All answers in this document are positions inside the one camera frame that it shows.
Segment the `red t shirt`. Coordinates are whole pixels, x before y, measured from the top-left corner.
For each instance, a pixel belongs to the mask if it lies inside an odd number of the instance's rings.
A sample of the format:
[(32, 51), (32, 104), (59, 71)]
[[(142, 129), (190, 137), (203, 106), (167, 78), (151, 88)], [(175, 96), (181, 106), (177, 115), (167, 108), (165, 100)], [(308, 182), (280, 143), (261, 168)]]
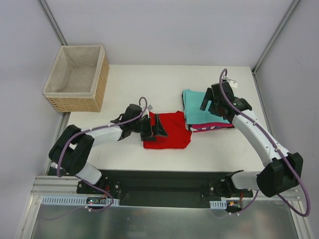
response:
[(185, 149), (191, 142), (191, 131), (185, 126), (184, 113), (161, 113), (159, 119), (168, 137), (155, 136), (156, 141), (144, 141), (145, 149)]

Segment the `pink t shirt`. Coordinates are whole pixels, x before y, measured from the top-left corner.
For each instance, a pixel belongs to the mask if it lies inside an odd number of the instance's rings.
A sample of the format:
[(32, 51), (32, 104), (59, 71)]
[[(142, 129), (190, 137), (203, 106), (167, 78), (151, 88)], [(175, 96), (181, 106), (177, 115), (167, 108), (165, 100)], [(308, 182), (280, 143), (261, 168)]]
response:
[(234, 126), (231, 123), (222, 123), (222, 122), (192, 124), (188, 126), (189, 130), (192, 132), (211, 131), (211, 130), (224, 129), (224, 128), (233, 128), (233, 127)]

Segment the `wicker basket with cloth liner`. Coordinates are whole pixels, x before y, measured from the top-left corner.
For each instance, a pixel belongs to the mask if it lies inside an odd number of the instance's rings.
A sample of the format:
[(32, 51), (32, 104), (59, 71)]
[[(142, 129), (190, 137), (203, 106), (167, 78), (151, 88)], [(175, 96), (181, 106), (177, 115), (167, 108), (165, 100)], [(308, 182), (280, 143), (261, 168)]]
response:
[(61, 46), (43, 94), (59, 113), (100, 112), (109, 64), (102, 45)]

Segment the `teal t shirt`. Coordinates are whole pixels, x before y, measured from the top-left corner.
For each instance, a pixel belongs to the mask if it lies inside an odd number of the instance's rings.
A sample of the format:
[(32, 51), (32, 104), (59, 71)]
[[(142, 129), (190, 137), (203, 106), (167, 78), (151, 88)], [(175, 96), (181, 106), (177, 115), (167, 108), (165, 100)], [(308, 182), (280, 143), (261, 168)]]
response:
[(223, 117), (215, 116), (208, 110), (202, 111), (200, 106), (204, 99), (205, 92), (192, 91), (190, 89), (182, 91), (184, 106), (184, 116), (187, 124), (205, 123), (229, 123)]

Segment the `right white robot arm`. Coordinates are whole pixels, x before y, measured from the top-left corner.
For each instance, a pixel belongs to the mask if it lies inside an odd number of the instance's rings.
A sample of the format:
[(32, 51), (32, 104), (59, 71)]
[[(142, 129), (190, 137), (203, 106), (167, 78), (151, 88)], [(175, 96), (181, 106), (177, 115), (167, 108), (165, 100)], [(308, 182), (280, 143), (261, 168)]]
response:
[(258, 171), (238, 170), (225, 176), (216, 186), (216, 193), (229, 198), (243, 189), (261, 191), (273, 197), (299, 185), (303, 158), (290, 153), (259, 124), (251, 105), (234, 96), (227, 81), (207, 88), (200, 109), (223, 117), (239, 130), (257, 152), (264, 169)]

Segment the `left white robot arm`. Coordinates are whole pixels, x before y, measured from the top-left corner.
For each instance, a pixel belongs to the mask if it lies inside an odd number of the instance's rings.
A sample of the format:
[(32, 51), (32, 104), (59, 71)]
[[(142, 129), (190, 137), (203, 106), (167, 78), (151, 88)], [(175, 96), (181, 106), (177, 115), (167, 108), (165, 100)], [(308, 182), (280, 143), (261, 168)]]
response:
[(77, 177), (88, 182), (88, 188), (95, 194), (102, 193), (105, 181), (102, 172), (88, 162), (88, 156), (93, 147), (120, 141), (139, 133), (141, 141), (156, 141), (156, 137), (168, 137), (158, 114), (151, 116), (148, 108), (130, 104), (123, 114), (110, 123), (82, 130), (75, 125), (69, 125), (58, 138), (49, 152), (49, 159), (56, 164), (56, 174)]

